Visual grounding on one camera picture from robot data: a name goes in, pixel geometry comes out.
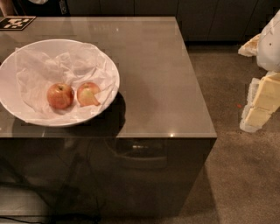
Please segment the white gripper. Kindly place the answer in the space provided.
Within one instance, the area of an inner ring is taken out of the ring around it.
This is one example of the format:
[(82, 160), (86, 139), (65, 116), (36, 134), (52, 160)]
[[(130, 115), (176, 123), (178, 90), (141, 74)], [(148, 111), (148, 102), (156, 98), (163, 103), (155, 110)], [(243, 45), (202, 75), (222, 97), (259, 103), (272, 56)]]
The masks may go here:
[(261, 79), (253, 78), (248, 88), (247, 104), (241, 114), (240, 129), (254, 133), (260, 130), (280, 108), (280, 10), (238, 53), (256, 56), (257, 65), (267, 71)]

